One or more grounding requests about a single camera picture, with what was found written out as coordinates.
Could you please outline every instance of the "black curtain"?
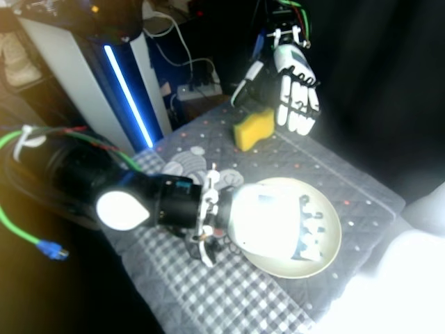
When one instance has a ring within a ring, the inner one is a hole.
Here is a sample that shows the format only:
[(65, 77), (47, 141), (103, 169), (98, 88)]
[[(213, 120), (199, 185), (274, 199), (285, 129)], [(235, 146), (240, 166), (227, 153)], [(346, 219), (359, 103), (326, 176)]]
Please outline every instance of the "black curtain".
[[(256, 0), (210, 2), (216, 66), (237, 82)], [(408, 202), (444, 182), (445, 1), (299, 2), (311, 14), (306, 55), (322, 82), (311, 136)]]

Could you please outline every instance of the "beige shoe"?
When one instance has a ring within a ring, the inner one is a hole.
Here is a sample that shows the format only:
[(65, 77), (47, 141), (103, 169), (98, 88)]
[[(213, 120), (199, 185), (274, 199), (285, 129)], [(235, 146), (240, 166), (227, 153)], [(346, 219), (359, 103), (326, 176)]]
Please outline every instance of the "beige shoe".
[(3, 55), (6, 80), (11, 86), (23, 86), (42, 77), (15, 33), (0, 33), (0, 54)]

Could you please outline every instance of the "white robotic hand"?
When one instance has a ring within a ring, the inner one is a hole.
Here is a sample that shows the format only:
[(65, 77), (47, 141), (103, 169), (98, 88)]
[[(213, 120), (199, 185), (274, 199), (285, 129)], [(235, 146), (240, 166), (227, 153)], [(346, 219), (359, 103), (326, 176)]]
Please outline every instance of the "white robotic hand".
[(306, 136), (320, 113), (315, 74), (295, 45), (278, 46), (273, 58), (277, 72), (282, 74), (277, 124)]

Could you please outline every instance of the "white plate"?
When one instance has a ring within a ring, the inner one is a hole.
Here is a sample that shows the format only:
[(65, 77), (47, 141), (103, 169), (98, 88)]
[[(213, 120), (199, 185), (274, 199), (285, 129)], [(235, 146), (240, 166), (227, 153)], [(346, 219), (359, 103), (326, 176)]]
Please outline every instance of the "white plate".
[(321, 224), (324, 226), (325, 232), (320, 234), (318, 238), (323, 257), (317, 262), (292, 259), (281, 260), (262, 257), (243, 251), (247, 259), (266, 273), (282, 278), (306, 278), (326, 269), (332, 261), (334, 261), (341, 244), (340, 219), (330, 201), (313, 186), (295, 179), (274, 177), (258, 183), (291, 186), (295, 188), (295, 192), (299, 196), (309, 196), (310, 203), (314, 206), (314, 209), (317, 212), (323, 213)]

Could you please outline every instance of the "quilted fabric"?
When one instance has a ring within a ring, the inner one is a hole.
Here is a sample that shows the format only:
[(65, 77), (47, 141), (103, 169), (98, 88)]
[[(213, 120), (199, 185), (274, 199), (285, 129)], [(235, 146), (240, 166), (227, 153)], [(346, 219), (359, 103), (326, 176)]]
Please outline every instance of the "quilted fabric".
[(336, 260), (302, 280), (269, 276), (227, 247), (213, 269), (189, 258), (169, 234), (138, 228), (106, 230), (138, 291), (166, 333), (305, 333), (339, 298), (367, 260), (403, 200), (309, 137), (277, 129), (249, 152), (239, 152), (233, 124), (246, 111), (214, 109), (176, 131), (137, 160), (147, 173), (164, 170), (200, 183), (216, 163), (228, 184), (293, 177), (320, 190), (334, 205), (343, 230)]

